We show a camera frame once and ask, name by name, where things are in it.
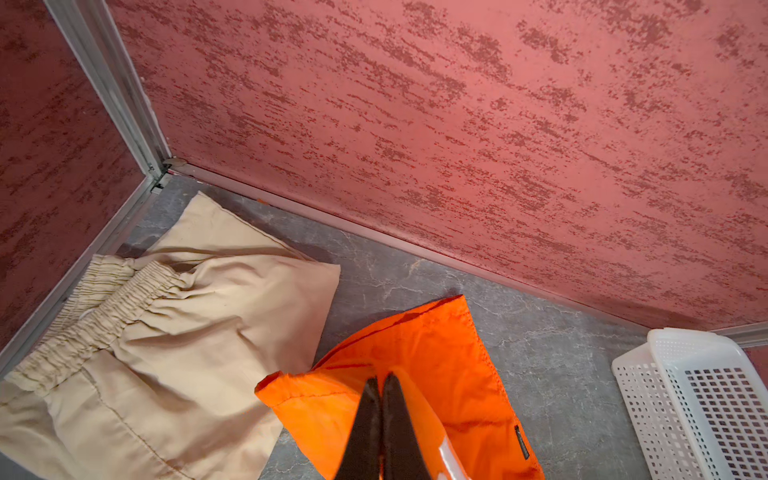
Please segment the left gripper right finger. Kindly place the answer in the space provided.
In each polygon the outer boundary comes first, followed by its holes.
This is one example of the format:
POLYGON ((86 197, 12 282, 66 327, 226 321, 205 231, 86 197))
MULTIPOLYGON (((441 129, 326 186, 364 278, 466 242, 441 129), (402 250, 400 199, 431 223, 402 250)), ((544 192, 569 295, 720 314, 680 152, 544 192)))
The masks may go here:
POLYGON ((429 480, 405 395, 399 379, 390 373, 382 400, 383 478, 386 480, 429 480))

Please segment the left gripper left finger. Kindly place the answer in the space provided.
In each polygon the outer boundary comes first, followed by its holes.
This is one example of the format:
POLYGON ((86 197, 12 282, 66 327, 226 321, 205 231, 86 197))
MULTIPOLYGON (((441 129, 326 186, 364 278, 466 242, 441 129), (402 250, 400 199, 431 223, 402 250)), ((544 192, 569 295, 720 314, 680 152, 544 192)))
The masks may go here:
POLYGON ((376 480, 380 476, 381 397, 378 381, 369 378, 335 480, 376 480))

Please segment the orange shorts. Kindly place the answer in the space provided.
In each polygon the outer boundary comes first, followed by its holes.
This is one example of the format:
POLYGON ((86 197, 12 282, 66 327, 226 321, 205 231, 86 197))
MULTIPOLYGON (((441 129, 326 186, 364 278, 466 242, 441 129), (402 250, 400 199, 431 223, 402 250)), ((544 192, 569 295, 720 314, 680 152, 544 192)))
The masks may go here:
POLYGON ((317 471, 334 479, 363 388, 382 400, 394 373, 430 479, 540 479, 543 469, 462 296, 382 319, 342 341, 310 371, 275 372, 255 389, 317 471))

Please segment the beige shorts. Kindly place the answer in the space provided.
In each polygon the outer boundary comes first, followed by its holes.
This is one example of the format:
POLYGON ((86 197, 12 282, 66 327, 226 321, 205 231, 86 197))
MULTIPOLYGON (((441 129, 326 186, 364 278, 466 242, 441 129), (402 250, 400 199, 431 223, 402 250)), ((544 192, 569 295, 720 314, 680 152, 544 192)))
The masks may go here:
POLYGON ((255 387, 310 369, 339 279, 198 193, 143 256, 91 260, 2 380, 2 453, 43 479, 259 477, 282 424, 255 387))

